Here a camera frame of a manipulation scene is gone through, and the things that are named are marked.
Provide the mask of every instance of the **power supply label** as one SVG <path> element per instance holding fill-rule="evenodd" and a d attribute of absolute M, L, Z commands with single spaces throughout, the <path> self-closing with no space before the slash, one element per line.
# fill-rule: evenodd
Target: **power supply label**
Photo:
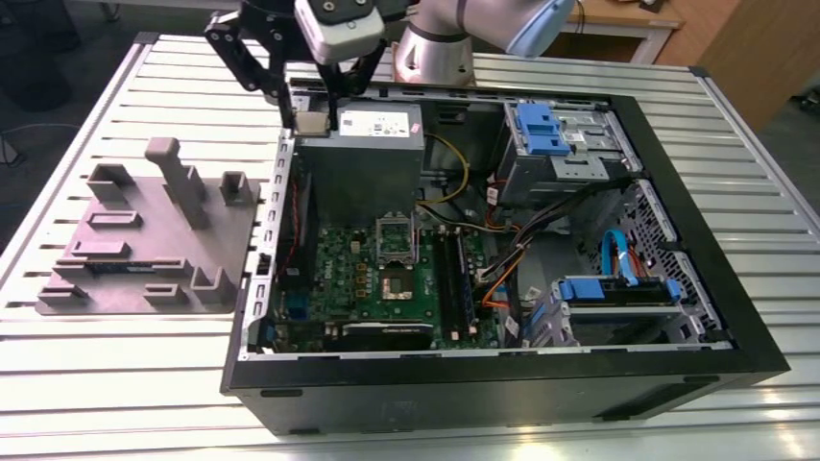
<path fill-rule="evenodd" d="M 341 136 L 410 137 L 410 118 L 403 112 L 347 110 L 339 118 Z"/>

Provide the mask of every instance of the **aluminum table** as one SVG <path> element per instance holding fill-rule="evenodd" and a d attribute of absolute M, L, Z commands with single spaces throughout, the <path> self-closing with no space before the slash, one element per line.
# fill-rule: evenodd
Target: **aluminum table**
<path fill-rule="evenodd" d="M 299 65 L 289 72 L 311 75 Z M 390 78 L 387 62 L 377 78 Z M 637 98 L 793 371 L 645 422 L 277 438 L 217 392 L 230 315 L 41 317 L 37 292 L 97 163 L 158 177 L 142 150 L 149 137 L 173 136 L 203 178 L 239 169 L 269 178 L 273 108 L 201 38 L 143 34 L 0 257 L 0 456 L 820 457 L 820 221 L 710 79 L 677 67 L 493 55 L 475 56 L 475 78 Z"/>

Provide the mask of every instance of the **wooden cabinet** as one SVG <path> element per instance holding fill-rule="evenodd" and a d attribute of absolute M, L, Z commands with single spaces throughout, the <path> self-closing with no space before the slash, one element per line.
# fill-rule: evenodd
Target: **wooden cabinet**
<path fill-rule="evenodd" d="M 820 0 L 670 0 L 685 19 L 655 63 L 705 68 L 753 130 L 820 69 Z"/>

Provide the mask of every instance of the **blue plastic latch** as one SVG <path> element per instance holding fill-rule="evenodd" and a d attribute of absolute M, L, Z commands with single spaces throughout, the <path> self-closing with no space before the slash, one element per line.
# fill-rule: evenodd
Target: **blue plastic latch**
<path fill-rule="evenodd" d="M 573 286 L 567 281 L 558 281 L 558 291 L 561 292 L 561 299 L 563 301 L 574 298 Z"/>
<path fill-rule="evenodd" d="M 571 149 L 559 135 L 561 123 L 546 104 L 518 104 L 515 123 L 526 140 L 526 154 L 567 156 Z"/>
<path fill-rule="evenodd" d="M 666 289 L 669 290 L 671 301 L 679 301 L 679 283 L 677 283 L 677 280 L 666 279 Z"/>
<path fill-rule="evenodd" d="M 573 279 L 574 297 L 579 300 L 601 300 L 603 298 L 603 288 L 597 279 Z"/>
<path fill-rule="evenodd" d="M 526 321 L 526 324 L 523 325 L 523 337 L 525 338 L 529 337 L 533 325 L 538 322 L 538 319 L 542 317 L 545 313 L 546 313 L 546 305 L 545 303 L 541 303 L 538 304 L 538 307 L 535 307 L 535 310 L 533 311 L 533 315 L 529 316 L 529 320 Z"/>

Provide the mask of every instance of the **sticker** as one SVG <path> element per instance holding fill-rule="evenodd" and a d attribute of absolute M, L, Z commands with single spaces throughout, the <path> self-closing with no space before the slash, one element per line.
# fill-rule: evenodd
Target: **sticker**
<path fill-rule="evenodd" d="M 486 203 L 491 206 L 498 204 L 498 189 L 486 187 Z"/>
<path fill-rule="evenodd" d="M 507 316 L 507 319 L 503 322 L 503 326 L 506 327 L 509 334 L 517 338 L 517 322 Z"/>
<path fill-rule="evenodd" d="M 533 301 L 541 296 L 541 291 L 534 286 L 529 287 L 526 294 L 523 295 L 523 301 Z"/>
<path fill-rule="evenodd" d="M 563 139 L 566 142 L 583 142 L 583 135 L 581 133 L 563 133 Z"/>
<path fill-rule="evenodd" d="M 342 112 L 338 134 L 341 136 L 410 137 L 407 114 L 405 112 L 347 110 Z"/>

